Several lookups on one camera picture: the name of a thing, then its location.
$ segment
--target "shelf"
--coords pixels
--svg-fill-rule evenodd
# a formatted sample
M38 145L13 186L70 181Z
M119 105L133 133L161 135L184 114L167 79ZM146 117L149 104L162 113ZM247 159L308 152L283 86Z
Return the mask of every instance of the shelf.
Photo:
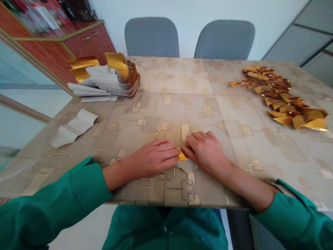
M51 30L43 34L36 35L35 37L13 37L13 39L15 41L64 41L102 23L104 23L104 20L96 20L93 22L74 21L69 24L62 25L59 29Z

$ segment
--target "table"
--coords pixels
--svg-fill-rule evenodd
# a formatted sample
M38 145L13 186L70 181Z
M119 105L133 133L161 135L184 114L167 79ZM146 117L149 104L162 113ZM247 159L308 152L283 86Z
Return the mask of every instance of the table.
M242 69L259 64L291 81L290 93L313 108L333 110L333 90L291 62L129 57L141 74L133 99L81 103L74 98L0 174L0 197L32 195L92 156L101 167L141 146L167 138L185 145L193 131L213 131L226 156L264 181L280 178L306 195L319 210L333 210L333 133L293 130L267 114L260 96L246 87L228 87L243 79ZM72 144L52 148L47 136L80 109L99 117ZM333 129L332 116L326 118ZM110 203L154 206L244 207L244 201L200 168L173 167L132 181L114 192Z

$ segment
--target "right hand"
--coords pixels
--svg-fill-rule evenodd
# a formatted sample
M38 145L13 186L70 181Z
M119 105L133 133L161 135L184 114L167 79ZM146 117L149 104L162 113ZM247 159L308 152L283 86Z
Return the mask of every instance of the right hand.
M221 183L236 167L225 156L212 131L208 131L206 134L200 131L189 135L186 139L186 146L181 149L203 171Z

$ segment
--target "folded gold paper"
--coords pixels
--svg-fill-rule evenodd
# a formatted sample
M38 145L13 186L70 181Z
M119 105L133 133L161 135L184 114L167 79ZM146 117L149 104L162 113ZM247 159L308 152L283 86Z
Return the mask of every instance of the folded gold paper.
M291 117L286 116L286 117L278 117L278 118L273 118L273 120L281 123L284 126L289 127L291 125Z
M74 75L78 83L83 82L87 78L90 77L90 75L87 73L86 68L76 68L70 70Z
M110 68L118 69L122 78L128 76L126 58L122 53L105 52L104 55Z
M279 100L270 99L269 97L264 98L264 100L267 106L279 101Z
M188 158L184 155L183 151L180 149L179 161L187 160Z
M95 65L100 65L95 57L82 57L76 59L70 59L67 63L72 67L72 69L86 68Z
M310 121L303 125L304 127L312 128L314 130L319 130L319 131L328 131L326 123L324 119L317 118L313 121Z
M286 113L281 113L281 112L275 112L275 111L267 111L269 114L271 114L275 118L279 117L287 117Z
M289 93L289 80L278 76L274 70L254 65L243 69L245 79L230 82L230 87L247 86L257 95L264 97L265 104L276 111L268 111L273 119L294 129L307 127L327 131L325 118L328 113L322 109L312 109L304 100Z

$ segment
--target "gray chair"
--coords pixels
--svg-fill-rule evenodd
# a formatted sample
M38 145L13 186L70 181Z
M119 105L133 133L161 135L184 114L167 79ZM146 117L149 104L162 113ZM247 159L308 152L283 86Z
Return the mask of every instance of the gray chair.
M200 33L194 58L247 60L255 33L248 21L212 21Z
M179 57L178 33L165 17L138 17L125 26L129 56Z

